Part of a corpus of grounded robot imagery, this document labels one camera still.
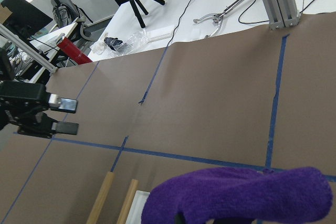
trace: red cylinder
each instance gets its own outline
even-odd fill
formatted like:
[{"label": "red cylinder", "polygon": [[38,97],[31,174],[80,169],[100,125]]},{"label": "red cylinder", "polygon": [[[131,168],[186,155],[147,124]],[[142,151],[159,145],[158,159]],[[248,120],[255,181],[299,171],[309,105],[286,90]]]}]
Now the red cylinder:
[{"label": "red cylinder", "polygon": [[83,54],[68,38],[61,39],[57,46],[78,65],[92,62],[92,60]]}]

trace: wooden stick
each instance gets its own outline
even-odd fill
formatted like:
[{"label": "wooden stick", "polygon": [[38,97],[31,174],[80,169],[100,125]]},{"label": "wooden stick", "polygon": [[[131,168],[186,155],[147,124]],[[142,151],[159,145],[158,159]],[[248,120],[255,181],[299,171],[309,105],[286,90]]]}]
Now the wooden stick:
[{"label": "wooden stick", "polygon": [[124,203],[122,204],[122,208],[119,214],[119,218],[117,224],[125,224],[127,220],[127,216],[130,212],[133,199],[135,197],[136,190],[138,188],[139,181],[136,179],[132,179],[130,187],[128,188],[126,198]]},{"label": "wooden stick", "polygon": [[110,187],[112,185],[113,179],[114,179],[114,173],[107,172],[105,179],[103,181],[103,184],[100,187],[96,201],[93,204],[93,208],[91,210],[91,213],[89,215],[89,218],[86,224],[96,224],[97,223],[97,220],[100,215],[100,211],[105,203],[105,200],[110,190]]}]

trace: white table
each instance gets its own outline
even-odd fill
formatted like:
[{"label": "white table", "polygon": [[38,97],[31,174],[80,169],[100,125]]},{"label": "white table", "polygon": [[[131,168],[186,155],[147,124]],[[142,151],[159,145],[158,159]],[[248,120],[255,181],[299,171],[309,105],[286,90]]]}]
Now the white table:
[{"label": "white table", "polygon": [[[189,0],[165,0],[166,4],[161,6],[152,0],[140,1],[149,12],[147,16],[142,15],[147,31],[160,29],[171,25],[175,27],[178,23],[178,18],[189,2]],[[221,13],[226,8],[226,6],[232,4],[234,1],[235,0],[192,0],[181,20],[180,26],[172,42],[203,39],[206,35],[211,34],[215,30],[215,25],[211,19],[200,24],[194,24],[193,19],[200,18],[209,13]],[[234,9],[227,17],[225,17],[222,28],[217,33],[217,35],[233,33],[256,26],[243,25],[238,22],[239,15],[249,4],[251,4],[252,1],[253,0],[246,0],[236,9]],[[306,6],[310,1],[311,0],[296,0],[298,9],[302,10],[303,6]],[[305,13],[335,11],[336,0],[332,1],[334,4],[329,4],[331,3],[331,0],[317,0],[316,3],[311,5]],[[257,22],[267,19],[268,17],[262,0],[257,0],[251,9],[249,9],[242,17],[242,21],[245,22]],[[139,22],[133,13],[130,3],[127,2],[119,7],[118,11],[106,27],[102,36],[104,36],[105,33],[108,33],[108,37],[118,37],[119,39],[125,41],[129,36],[137,31],[141,31]],[[170,39],[163,39],[148,43],[135,52],[163,48],[166,46],[169,40]],[[88,57],[92,61],[98,61],[101,59],[110,58],[111,54],[109,54],[106,50],[101,55],[97,55],[91,52]]]},{"label": "white table", "polygon": [[[41,42],[46,42],[48,40],[50,40],[51,38],[55,37],[55,36],[58,36],[62,33],[65,34],[66,37],[70,36],[70,34],[73,32],[73,30],[75,29],[75,27],[77,26],[77,23],[74,22],[68,26],[65,26],[65,27],[62,27],[58,30],[55,30],[55,31],[52,31],[51,33],[49,34],[46,34],[44,36],[41,36],[39,38],[37,38],[39,41]],[[34,47],[38,48],[42,45],[42,43],[38,42],[37,40],[33,40],[30,42]],[[57,54],[57,50],[50,50],[48,51],[47,53],[47,57],[49,58],[49,62],[51,62],[54,57],[56,56]],[[41,75],[43,74],[43,72],[45,71],[46,69],[44,67],[41,67],[41,69],[29,80],[30,83],[35,83],[40,77]]]}]

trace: gray backpack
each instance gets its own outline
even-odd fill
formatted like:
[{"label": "gray backpack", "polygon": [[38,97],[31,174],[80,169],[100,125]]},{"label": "gray backpack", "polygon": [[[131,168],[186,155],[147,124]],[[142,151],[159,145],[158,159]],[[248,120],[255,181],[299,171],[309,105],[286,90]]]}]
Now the gray backpack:
[{"label": "gray backpack", "polygon": [[53,6],[54,20],[58,28],[70,25],[76,18],[81,18],[80,11],[92,23],[92,20],[86,15],[83,9],[79,8],[71,0],[51,0],[51,4]]}]

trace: blue tape line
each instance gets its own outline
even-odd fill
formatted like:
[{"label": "blue tape line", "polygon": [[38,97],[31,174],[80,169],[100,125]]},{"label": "blue tape line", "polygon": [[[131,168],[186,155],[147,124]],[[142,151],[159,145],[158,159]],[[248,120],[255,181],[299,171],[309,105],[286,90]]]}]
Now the blue tape line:
[{"label": "blue tape line", "polygon": [[336,176],[325,175],[325,177],[329,182],[336,182]]},{"label": "blue tape line", "polygon": [[[77,100],[77,99],[79,98],[79,96],[82,94],[82,92],[83,92],[85,86],[88,84],[88,82],[89,82],[89,80],[91,79],[93,73],[94,73],[95,70],[97,69],[97,66],[99,65],[99,63],[100,63],[100,61],[98,61],[98,63],[97,63],[96,66],[94,67],[93,71],[91,72],[89,78],[86,80],[86,82],[84,83],[83,87],[82,87],[81,90],[79,91],[78,95],[76,96],[76,100]],[[63,120],[62,120],[63,122],[64,122],[65,119],[68,117],[68,114],[69,114],[69,113],[67,113],[67,114],[64,116],[64,118],[63,118]]]},{"label": "blue tape line", "polygon": [[107,145],[107,144],[96,144],[96,143],[90,143],[90,142],[83,142],[83,141],[78,141],[78,140],[69,140],[69,139],[64,139],[64,138],[52,138],[55,141],[58,142],[65,142],[65,143],[70,143],[70,144],[80,144],[80,145],[85,145],[85,146],[91,146],[91,147],[97,147],[97,148],[104,148],[104,149],[110,149],[110,150],[120,150],[120,147],[114,146],[114,145]]},{"label": "blue tape line", "polygon": [[273,143],[274,143],[274,134],[275,134],[275,124],[277,120],[277,112],[278,112],[278,102],[279,102],[279,93],[280,93],[280,84],[281,84],[281,75],[282,75],[282,67],[284,65],[284,57],[285,57],[285,49],[287,38],[289,34],[283,36],[281,42],[281,50],[279,56],[279,63],[278,63],[278,71],[277,71],[277,79],[275,82],[276,85],[276,92],[273,98],[273,105],[272,105],[272,114],[271,114],[271,121],[269,126],[269,135],[268,135],[268,144],[267,144],[267,154],[266,154],[266,163],[265,167],[270,168],[272,165],[272,155],[273,155]]},{"label": "blue tape line", "polygon": [[112,165],[111,172],[113,172],[114,169],[116,168],[117,162],[118,162],[118,160],[119,160],[119,157],[120,157],[120,155],[121,155],[121,152],[123,151],[123,149],[124,149],[124,147],[125,147],[125,144],[126,144],[127,139],[128,139],[128,136],[125,137],[124,142],[123,142],[122,145],[121,145],[121,148],[120,148],[120,150],[119,150],[119,153],[117,154],[117,157],[116,157],[116,159],[115,159],[115,161],[114,161],[114,163],[113,163],[113,165]]},{"label": "blue tape line", "polygon": [[166,52],[167,52],[167,49],[168,49],[168,45],[166,46],[166,48],[165,48],[164,51],[163,51],[163,54],[162,54],[161,59],[160,59],[160,61],[159,61],[159,64],[158,64],[157,67],[156,67],[156,70],[155,70],[155,72],[154,72],[154,75],[153,75],[153,77],[152,77],[152,80],[150,81],[150,83],[149,83],[149,85],[148,85],[148,87],[147,87],[147,89],[146,89],[146,91],[145,91],[145,94],[143,95],[143,98],[142,98],[141,101],[138,102],[138,103],[142,104],[142,103],[145,101],[145,99],[146,99],[146,97],[147,97],[147,95],[148,95],[148,92],[149,92],[149,90],[150,90],[150,88],[151,88],[151,86],[152,86],[152,84],[153,84],[153,81],[154,81],[154,79],[155,79],[155,77],[156,77],[156,74],[157,74],[158,71],[159,71],[159,67],[160,67],[161,62],[162,62],[162,60],[163,60],[163,57],[165,56],[165,54],[166,54]]},{"label": "blue tape line", "polygon": [[186,161],[193,161],[193,162],[211,164],[211,165],[218,165],[218,166],[235,167],[235,168],[249,168],[249,169],[254,169],[254,170],[263,170],[264,169],[263,166],[257,166],[257,165],[240,164],[240,163],[219,161],[219,160],[208,159],[208,158],[191,157],[191,156],[170,154],[170,153],[164,153],[164,152],[153,152],[153,151],[139,150],[139,149],[133,149],[133,148],[124,148],[123,151],[145,154],[145,155],[152,155],[152,156],[159,156],[159,157],[168,157],[168,158],[174,158],[174,159],[180,159],[180,160],[186,160]]},{"label": "blue tape line", "polygon": [[22,193],[23,190],[25,189],[25,187],[26,187],[28,181],[30,180],[30,178],[31,178],[31,176],[33,175],[33,173],[34,173],[36,167],[38,166],[38,164],[39,164],[40,161],[42,160],[44,154],[45,154],[46,151],[48,150],[48,148],[49,148],[49,146],[50,146],[51,143],[52,143],[52,140],[49,141],[49,144],[47,145],[47,147],[46,147],[45,150],[43,151],[41,157],[38,159],[38,161],[37,161],[37,163],[35,164],[33,170],[30,172],[30,174],[29,174],[27,180],[25,181],[25,183],[23,184],[23,186],[22,186],[20,192],[18,193],[18,195],[16,196],[15,200],[13,201],[13,203],[12,203],[11,207],[9,208],[8,212],[6,213],[4,219],[1,221],[1,224],[3,224],[3,223],[5,222],[5,220],[6,220],[6,218],[8,217],[10,211],[12,210],[12,208],[14,207],[14,205],[15,205],[15,203],[17,202],[18,198],[20,197],[21,193]]}]

